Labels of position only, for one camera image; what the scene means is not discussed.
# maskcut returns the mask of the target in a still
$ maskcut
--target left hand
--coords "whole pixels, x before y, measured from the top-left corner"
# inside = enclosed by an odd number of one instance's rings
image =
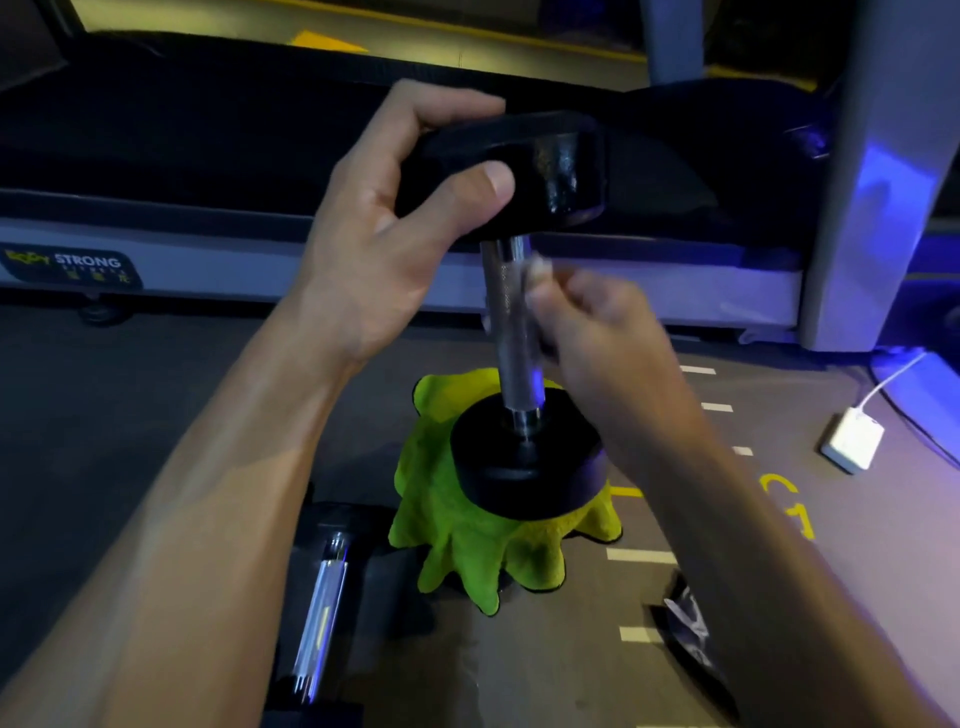
[[[363,366],[400,334],[450,245],[514,195],[510,168],[489,161],[452,175],[398,219],[400,163],[423,132],[503,110],[503,99],[479,91],[401,81],[337,163],[283,305],[347,364]]]

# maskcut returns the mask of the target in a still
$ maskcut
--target white cable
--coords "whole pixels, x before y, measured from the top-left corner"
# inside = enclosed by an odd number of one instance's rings
[[[920,361],[921,359],[923,359],[923,358],[926,356],[926,354],[927,354],[926,350],[924,350],[923,352],[920,352],[917,356],[915,356],[914,358],[912,358],[910,361],[908,361],[908,362],[907,362],[906,364],[904,364],[902,367],[900,367],[899,369],[897,369],[895,372],[893,372],[893,373],[892,373],[890,376],[888,376],[886,379],[884,379],[883,381],[881,381],[876,387],[874,387],[872,390],[870,390],[870,391],[867,393],[867,396],[864,397],[863,400],[860,402],[860,404],[858,404],[854,409],[858,409],[858,410],[860,410],[860,411],[862,412],[864,405],[865,405],[868,401],[870,401],[870,397],[872,397],[873,395],[875,395],[877,392],[879,392],[881,389],[883,389],[885,386],[887,386],[887,384],[889,384],[890,382],[892,382],[894,379],[896,379],[898,376],[900,376],[901,374],[903,374],[904,372],[906,372],[906,370],[908,370],[910,367],[912,367],[912,366],[913,366],[914,364],[916,364],[918,361]]]

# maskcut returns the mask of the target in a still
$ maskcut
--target cloth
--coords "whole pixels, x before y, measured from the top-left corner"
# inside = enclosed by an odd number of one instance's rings
[[[394,485],[402,501],[390,529],[394,547],[430,546],[417,582],[422,593],[433,592],[456,571],[467,595],[490,617],[500,608],[501,568],[526,589],[556,589],[565,578],[564,536],[577,532],[609,543],[623,530],[610,483],[582,508],[545,521],[505,519],[467,499],[457,480],[450,432],[469,406],[499,391],[496,369],[425,376],[417,383],[414,405],[420,419],[396,467]]]

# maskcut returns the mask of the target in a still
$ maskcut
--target forearm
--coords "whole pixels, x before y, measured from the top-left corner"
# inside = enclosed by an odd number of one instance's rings
[[[259,720],[297,515],[348,367],[282,305],[0,697],[3,726]]]
[[[747,725],[949,725],[715,438],[624,463],[696,594]]]

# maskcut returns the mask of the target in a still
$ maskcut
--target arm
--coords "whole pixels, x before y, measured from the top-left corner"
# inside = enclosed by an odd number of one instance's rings
[[[677,555],[747,725],[950,725],[816,548],[744,474],[632,284],[588,272],[529,301],[611,461]]]
[[[338,165],[290,295],[0,695],[0,726],[254,726],[314,451],[341,389],[416,313],[446,248],[513,195],[499,163],[393,214],[424,127],[503,101],[401,83]]]

